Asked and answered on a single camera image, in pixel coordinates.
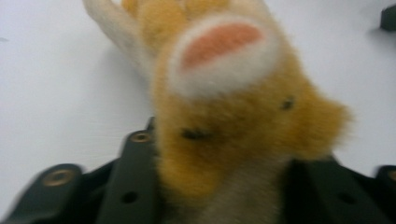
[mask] black plastic part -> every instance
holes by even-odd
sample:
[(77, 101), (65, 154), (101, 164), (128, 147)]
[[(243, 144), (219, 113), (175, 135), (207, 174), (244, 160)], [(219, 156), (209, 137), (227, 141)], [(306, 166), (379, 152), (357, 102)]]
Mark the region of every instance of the black plastic part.
[(295, 162), (285, 191), (287, 223), (391, 224), (354, 175), (334, 160)]
[[(152, 118), (145, 131), (126, 138), (119, 159), (91, 173), (71, 164), (48, 169), (1, 224), (162, 223), (154, 128)], [(371, 178), (334, 159), (294, 161), (284, 202), (286, 224), (396, 224), (396, 166)]]
[(152, 141), (149, 131), (127, 137), (110, 177), (97, 224), (154, 224), (159, 221), (156, 153)]
[(396, 31), (396, 5), (382, 11), (381, 29), (389, 32)]
[(61, 164), (43, 172), (21, 196), (3, 224), (61, 223), (78, 203), (81, 169)]

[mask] black eye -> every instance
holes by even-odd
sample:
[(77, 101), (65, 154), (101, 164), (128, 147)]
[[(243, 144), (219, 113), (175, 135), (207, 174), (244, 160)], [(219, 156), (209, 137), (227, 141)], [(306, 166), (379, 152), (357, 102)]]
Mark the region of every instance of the black eye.
[(283, 102), (283, 105), (281, 106), (281, 108), (283, 110), (290, 110), (294, 107), (294, 103), (295, 103), (294, 97), (290, 96), (290, 97), (288, 97), (288, 99), (286, 99), (285, 102)]
[(181, 136), (190, 140), (200, 140), (210, 137), (212, 134), (199, 129), (183, 129)]

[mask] stuffed animal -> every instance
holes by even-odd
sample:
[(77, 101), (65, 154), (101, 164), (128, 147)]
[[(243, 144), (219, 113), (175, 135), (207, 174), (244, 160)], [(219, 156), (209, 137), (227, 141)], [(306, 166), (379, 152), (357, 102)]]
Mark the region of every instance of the stuffed animal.
[(84, 0), (150, 82), (170, 223), (278, 223), (293, 159), (344, 136), (262, 0)]

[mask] white table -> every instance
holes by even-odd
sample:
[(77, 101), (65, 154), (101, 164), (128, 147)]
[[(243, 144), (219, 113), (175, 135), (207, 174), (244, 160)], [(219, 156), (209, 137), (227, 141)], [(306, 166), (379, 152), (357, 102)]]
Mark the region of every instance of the white table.
[[(268, 0), (308, 75), (356, 116), (336, 155), (372, 175), (396, 164), (396, 34), (390, 0)], [(35, 174), (117, 157), (152, 116), (148, 85), (79, 0), (0, 1), (0, 219)]]

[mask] hole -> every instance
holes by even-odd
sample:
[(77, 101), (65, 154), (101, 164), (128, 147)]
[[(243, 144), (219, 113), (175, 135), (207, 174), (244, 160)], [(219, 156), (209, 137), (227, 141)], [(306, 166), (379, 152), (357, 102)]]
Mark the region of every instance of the hole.
[(338, 194), (338, 198), (343, 202), (343, 203), (347, 203), (347, 204), (355, 204), (356, 203), (356, 199), (354, 197), (352, 197), (350, 194), (348, 193), (339, 193)]
[(137, 143), (148, 142), (150, 136), (148, 133), (137, 133), (132, 136), (132, 141)]
[(74, 177), (71, 170), (58, 170), (46, 175), (43, 179), (43, 185), (47, 187), (57, 187), (70, 182)]
[(123, 203), (134, 203), (137, 200), (137, 193), (131, 191), (124, 194), (121, 198)]

